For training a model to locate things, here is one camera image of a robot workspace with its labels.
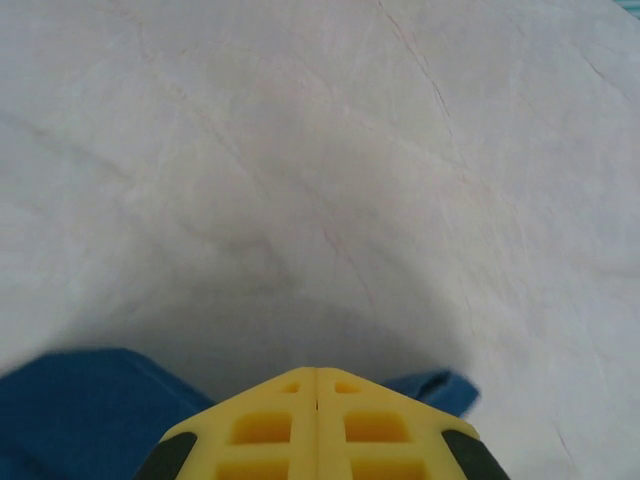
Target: yellow plastic object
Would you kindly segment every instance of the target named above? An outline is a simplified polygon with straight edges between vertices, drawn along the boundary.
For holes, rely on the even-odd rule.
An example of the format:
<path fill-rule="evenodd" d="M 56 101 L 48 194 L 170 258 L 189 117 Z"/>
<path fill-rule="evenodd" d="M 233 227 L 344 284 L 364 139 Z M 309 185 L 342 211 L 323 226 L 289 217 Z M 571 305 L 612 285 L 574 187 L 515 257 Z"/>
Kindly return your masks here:
<path fill-rule="evenodd" d="M 443 435 L 452 431 L 486 450 L 456 417 L 341 370 L 300 368 L 169 430 L 136 479 L 507 478 L 488 451 L 492 468 L 463 470 L 461 463 L 469 467 L 484 452 L 476 445 L 454 455 Z M 176 447 L 182 440 L 187 445 Z M 177 461 L 166 461 L 178 450 Z"/>

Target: black rubber edge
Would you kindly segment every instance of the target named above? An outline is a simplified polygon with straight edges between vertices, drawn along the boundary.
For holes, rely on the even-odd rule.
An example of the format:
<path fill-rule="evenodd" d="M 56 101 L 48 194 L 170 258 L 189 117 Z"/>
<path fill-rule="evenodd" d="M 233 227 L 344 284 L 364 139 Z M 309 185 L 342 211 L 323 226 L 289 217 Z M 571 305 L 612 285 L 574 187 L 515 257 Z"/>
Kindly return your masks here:
<path fill-rule="evenodd" d="M 484 443 L 457 430 L 442 432 L 467 480 L 509 480 Z"/>
<path fill-rule="evenodd" d="M 196 440 L 195 433 L 184 432 L 160 442 L 133 480 L 176 480 Z"/>

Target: blue fabric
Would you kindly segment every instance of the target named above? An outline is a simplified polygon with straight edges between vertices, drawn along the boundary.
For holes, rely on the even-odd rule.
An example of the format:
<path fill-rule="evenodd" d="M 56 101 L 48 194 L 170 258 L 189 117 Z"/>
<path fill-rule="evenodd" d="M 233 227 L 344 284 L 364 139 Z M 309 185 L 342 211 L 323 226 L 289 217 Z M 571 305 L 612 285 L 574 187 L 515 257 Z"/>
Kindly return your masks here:
<path fill-rule="evenodd" d="M 383 385 L 456 417 L 464 415 L 480 395 L 466 378 L 450 370 L 407 375 Z"/>
<path fill-rule="evenodd" d="M 614 0 L 636 18 L 640 18 L 640 0 Z"/>
<path fill-rule="evenodd" d="M 478 395 L 448 371 L 385 385 L 454 414 Z M 132 478 L 166 430 L 213 404 L 128 350 L 46 355 L 0 380 L 0 479 Z"/>

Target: white surface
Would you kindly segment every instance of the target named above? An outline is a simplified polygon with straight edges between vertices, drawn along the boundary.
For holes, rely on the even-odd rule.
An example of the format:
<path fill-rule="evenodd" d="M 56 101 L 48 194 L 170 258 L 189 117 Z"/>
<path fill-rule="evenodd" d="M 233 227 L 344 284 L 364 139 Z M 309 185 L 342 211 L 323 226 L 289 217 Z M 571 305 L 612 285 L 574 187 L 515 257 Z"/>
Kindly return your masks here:
<path fill-rule="evenodd" d="M 217 398 L 452 366 L 514 480 L 640 477 L 640 22 L 605 0 L 0 3 L 0 365 Z"/>

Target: square hole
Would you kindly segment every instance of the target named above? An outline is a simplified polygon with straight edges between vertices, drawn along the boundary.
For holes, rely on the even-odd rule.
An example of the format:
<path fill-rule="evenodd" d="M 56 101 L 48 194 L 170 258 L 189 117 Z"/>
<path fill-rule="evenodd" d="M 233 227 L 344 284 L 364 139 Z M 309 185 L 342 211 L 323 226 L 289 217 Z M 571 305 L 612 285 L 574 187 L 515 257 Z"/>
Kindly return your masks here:
<path fill-rule="evenodd" d="M 404 420 L 394 412 L 350 412 L 344 417 L 347 442 L 408 442 Z"/>
<path fill-rule="evenodd" d="M 288 443 L 291 438 L 291 414 L 257 412 L 240 417 L 233 425 L 230 443 Z"/>
<path fill-rule="evenodd" d="M 336 382 L 335 389 L 336 393 L 360 393 L 362 391 L 358 387 L 344 382 Z"/>
<path fill-rule="evenodd" d="M 429 480 L 424 462 L 416 459 L 351 460 L 353 480 Z"/>
<path fill-rule="evenodd" d="M 287 480 L 286 460 L 223 463 L 218 466 L 216 480 Z"/>
<path fill-rule="evenodd" d="M 298 390 L 300 390 L 300 384 L 299 383 L 290 383 L 289 385 L 284 387 L 281 390 L 281 392 L 282 393 L 298 393 Z"/>

